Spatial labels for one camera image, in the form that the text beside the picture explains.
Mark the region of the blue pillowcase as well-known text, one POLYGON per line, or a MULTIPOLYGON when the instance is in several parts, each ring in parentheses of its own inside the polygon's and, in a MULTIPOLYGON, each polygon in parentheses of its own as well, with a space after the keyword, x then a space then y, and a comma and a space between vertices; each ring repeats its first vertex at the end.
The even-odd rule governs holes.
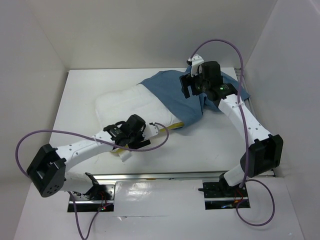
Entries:
POLYGON ((190 67, 187 67, 184 72, 178 70, 159 71, 155 75, 140 82, 140 84, 154 94, 185 127, 189 127, 201 120, 204 109, 220 112, 218 107, 216 107, 204 93, 185 98, 182 93, 180 77, 190 72, 190 67))

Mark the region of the white pillow yellow edge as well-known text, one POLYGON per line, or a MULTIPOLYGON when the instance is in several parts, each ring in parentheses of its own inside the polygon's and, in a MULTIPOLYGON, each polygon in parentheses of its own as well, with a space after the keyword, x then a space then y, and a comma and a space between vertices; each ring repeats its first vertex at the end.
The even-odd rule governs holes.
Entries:
MULTIPOLYGON (((169 130, 184 126, 184 123, 142 84, 98 96, 95 100, 95 112, 102 127, 126 121, 133 114, 145 120, 146 125, 157 122, 169 130)), ((157 127, 159 133, 166 131, 160 125, 157 127)))

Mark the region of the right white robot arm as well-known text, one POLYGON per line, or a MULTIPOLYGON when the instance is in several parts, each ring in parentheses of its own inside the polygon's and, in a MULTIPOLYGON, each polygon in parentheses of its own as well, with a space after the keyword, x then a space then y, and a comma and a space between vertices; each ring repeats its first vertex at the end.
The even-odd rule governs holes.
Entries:
POLYGON ((240 163, 219 176, 218 190, 230 196, 244 180, 248 180, 280 165, 284 141, 265 129, 245 106, 239 92, 225 83, 216 61, 205 62, 200 56, 190 58, 190 73, 180 77, 185 98, 205 94, 207 99, 233 123, 245 141, 245 154, 240 163))

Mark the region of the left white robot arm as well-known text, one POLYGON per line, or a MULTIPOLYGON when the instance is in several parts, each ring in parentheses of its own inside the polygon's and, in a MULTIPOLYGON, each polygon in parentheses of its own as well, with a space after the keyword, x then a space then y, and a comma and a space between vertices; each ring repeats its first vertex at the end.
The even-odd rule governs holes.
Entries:
POLYGON ((71 168, 94 156, 115 150, 116 146, 138 150, 149 145, 159 129, 133 114, 127 121, 108 125, 92 139, 52 147, 43 145, 27 169, 27 174, 43 198, 59 191, 78 192, 92 200, 99 193, 92 174, 74 173, 71 168))

